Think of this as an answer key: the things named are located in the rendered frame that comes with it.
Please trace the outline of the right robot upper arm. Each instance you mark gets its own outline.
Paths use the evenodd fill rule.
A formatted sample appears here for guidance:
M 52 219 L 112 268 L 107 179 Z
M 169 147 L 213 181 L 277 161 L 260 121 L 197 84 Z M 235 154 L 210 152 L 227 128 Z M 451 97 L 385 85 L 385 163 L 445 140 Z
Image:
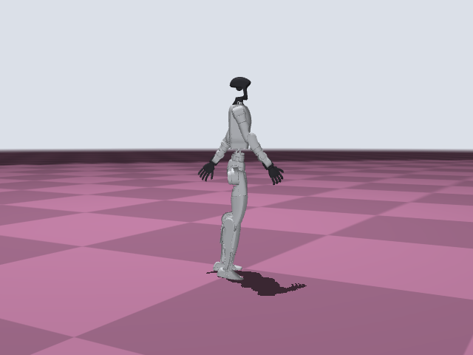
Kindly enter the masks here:
M 242 133 L 243 139 L 246 143 L 248 143 L 247 136 L 250 134 L 249 132 L 249 124 L 247 122 L 245 110 L 243 106 L 236 106 L 232 110 L 233 117 L 235 118 L 240 132 Z M 254 134 L 254 133 L 253 133 Z

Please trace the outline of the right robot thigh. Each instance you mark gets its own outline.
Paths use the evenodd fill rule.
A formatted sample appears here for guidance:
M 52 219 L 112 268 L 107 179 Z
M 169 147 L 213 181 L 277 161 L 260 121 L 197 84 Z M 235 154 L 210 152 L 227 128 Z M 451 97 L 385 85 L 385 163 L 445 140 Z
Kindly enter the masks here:
M 231 193 L 231 208 L 233 216 L 226 218 L 233 219 L 236 231 L 238 223 L 242 222 L 245 215 L 248 202 L 247 183 L 244 172 L 240 171 L 238 167 L 231 168 L 231 170 L 228 171 L 228 184 L 239 185 L 234 187 L 233 192 Z

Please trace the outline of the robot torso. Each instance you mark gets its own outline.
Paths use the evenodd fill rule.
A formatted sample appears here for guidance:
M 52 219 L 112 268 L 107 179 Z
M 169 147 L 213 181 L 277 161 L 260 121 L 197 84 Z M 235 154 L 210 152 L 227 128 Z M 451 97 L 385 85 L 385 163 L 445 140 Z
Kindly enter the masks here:
M 229 125 L 229 141 L 230 148 L 236 149 L 234 154 L 232 154 L 231 159 L 228 162 L 227 174 L 228 171 L 233 167 L 238 167 L 240 171 L 245 173 L 245 153 L 241 152 L 241 149 L 248 149 L 249 143 L 246 143 L 243 139 L 242 133 L 240 132 L 237 121 L 233 117 L 232 109 L 234 107 L 243 106 L 249 124 L 249 132 L 251 132 L 251 114 L 247 106 L 243 105 L 242 102 L 237 101 L 237 104 L 231 105 L 228 111 L 228 125 Z M 239 151 L 239 152 L 238 152 Z

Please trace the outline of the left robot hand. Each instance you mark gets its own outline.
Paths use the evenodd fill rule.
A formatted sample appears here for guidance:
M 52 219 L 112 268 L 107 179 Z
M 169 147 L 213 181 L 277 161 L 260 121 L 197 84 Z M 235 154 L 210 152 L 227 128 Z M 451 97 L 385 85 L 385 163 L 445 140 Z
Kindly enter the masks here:
M 215 155 L 214 155 L 215 156 Z M 200 175 L 201 171 L 204 170 L 201 175 L 200 175 L 200 178 L 202 177 L 203 173 L 206 172 L 204 175 L 203 175 L 203 178 L 202 180 L 204 179 L 205 177 L 205 181 L 207 181 L 207 178 L 209 176 L 209 174 L 211 174 L 211 179 L 213 179 L 213 174 L 214 174 L 214 166 L 217 165 L 217 163 L 214 163 L 212 161 L 212 159 L 214 158 L 214 156 L 212 156 L 212 158 L 210 159 L 210 163 L 207 163 L 206 165 L 204 165 L 203 168 L 201 168 L 201 170 L 198 172 L 198 175 Z M 220 160 L 219 160 L 220 161 Z M 218 162 L 219 163 L 219 162 Z M 207 174 L 208 173 L 208 174 Z M 207 175 L 206 175 L 207 174 Z

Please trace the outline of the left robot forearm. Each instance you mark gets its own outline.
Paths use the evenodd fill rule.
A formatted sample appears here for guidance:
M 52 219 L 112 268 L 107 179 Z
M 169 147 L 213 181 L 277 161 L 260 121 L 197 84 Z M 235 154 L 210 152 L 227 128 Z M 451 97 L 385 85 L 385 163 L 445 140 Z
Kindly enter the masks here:
M 216 154 L 214 158 L 212 159 L 212 161 L 214 163 L 218 163 L 219 160 L 224 157 L 224 153 L 226 153 L 229 148 L 230 148 L 230 144 L 229 142 L 227 142 L 227 140 L 224 137 L 219 147 L 219 150 L 216 151 Z

